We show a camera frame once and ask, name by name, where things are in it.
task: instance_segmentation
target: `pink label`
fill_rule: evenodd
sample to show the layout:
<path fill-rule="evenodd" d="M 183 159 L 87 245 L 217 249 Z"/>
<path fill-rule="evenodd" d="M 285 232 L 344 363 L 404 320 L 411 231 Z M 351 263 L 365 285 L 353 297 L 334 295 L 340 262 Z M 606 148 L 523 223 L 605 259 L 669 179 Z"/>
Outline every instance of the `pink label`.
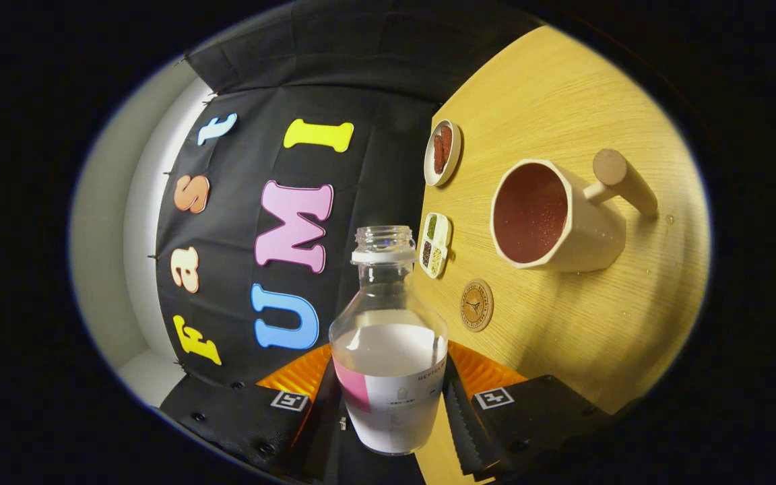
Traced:
<path fill-rule="evenodd" d="M 370 398 L 367 397 L 367 380 L 363 374 L 358 374 L 344 366 L 335 363 L 337 379 L 346 390 L 346 402 L 364 412 L 370 412 Z"/>

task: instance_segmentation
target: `mug handle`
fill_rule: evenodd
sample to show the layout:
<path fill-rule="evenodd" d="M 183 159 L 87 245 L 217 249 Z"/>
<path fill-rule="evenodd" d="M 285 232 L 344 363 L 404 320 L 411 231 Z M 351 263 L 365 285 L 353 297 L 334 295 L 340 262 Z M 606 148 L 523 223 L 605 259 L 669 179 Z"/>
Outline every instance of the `mug handle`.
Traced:
<path fill-rule="evenodd" d="M 619 195 L 644 216 L 657 215 L 655 193 L 622 154 L 612 148 L 604 148 L 595 155 L 592 168 L 597 182 L 583 191 L 588 202 L 598 205 Z"/>

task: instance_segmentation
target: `screw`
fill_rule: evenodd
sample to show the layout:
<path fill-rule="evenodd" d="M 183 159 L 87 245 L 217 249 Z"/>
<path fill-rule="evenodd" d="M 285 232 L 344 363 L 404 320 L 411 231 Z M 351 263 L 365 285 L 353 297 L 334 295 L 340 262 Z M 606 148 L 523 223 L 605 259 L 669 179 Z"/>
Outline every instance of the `screw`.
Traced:
<path fill-rule="evenodd" d="M 271 445 L 268 445 L 266 442 L 261 442 L 258 445 L 256 445 L 256 449 L 259 450 L 259 453 L 262 455 L 271 455 L 274 454 L 274 447 Z"/>

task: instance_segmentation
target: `red food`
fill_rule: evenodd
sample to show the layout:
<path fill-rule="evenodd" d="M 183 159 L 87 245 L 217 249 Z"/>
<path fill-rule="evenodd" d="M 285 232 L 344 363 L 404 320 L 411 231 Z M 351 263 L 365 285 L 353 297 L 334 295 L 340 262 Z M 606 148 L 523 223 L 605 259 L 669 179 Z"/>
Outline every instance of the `red food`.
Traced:
<path fill-rule="evenodd" d="M 443 151 L 445 153 L 445 158 L 450 156 L 451 154 L 451 137 L 453 136 L 453 133 L 451 133 L 451 129 L 447 126 L 443 126 L 441 129 L 441 135 L 443 136 Z"/>
<path fill-rule="evenodd" d="M 435 135 L 434 143 L 435 143 L 435 153 L 439 154 L 438 157 L 434 158 L 434 165 L 435 165 L 435 171 L 437 174 L 441 175 L 442 172 L 445 171 L 445 166 L 447 165 L 447 159 L 449 159 L 449 156 L 451 154 L 451 129 L 447 126 L 443 126 L 440 129 L 440 135 Z"/>
<path fill-rule="evenodd" d="M 441 174 L 445 169 L 445 156 L 443 138 L 440 135 L 433 137 L 433 166 L 437 174 Z"/>

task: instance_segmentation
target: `blue letter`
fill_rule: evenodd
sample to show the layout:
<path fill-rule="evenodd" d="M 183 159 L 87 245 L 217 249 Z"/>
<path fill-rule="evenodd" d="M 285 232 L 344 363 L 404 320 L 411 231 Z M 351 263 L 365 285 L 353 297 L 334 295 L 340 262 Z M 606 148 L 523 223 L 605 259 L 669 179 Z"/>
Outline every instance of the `blue letter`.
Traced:
<path fill-rule="evenodd" d="M 286 349 L 310 349 L 317 343 L 319 337 L 319 317 L 317 311 L 304 298 L 290 294 L 275 294 L 267 292 L 257 283 L 250 288 L 250 303 L 253 310 L 262 311 L 265 307 L 280 310 L 295 311 L 301 319 L 298 329 L 282 329 L 272 327 L 262 319 L 253 326 L 256 331 L 256 342 L 263 347 L 275 345 Z"/>
<path fill-rule="evenodd" d="M 197 134 L 197 145 L 202 145 L 209 138 L 218 138 L 218 136 L 224 136 L 232 125 L 235 124 L 235 120 L 238 119 L 238 115 L 233 113 L 227 117 L 223 123 L 218 123 L 218 118 L 214 117 L 209 124 L 199 129 Z"/>

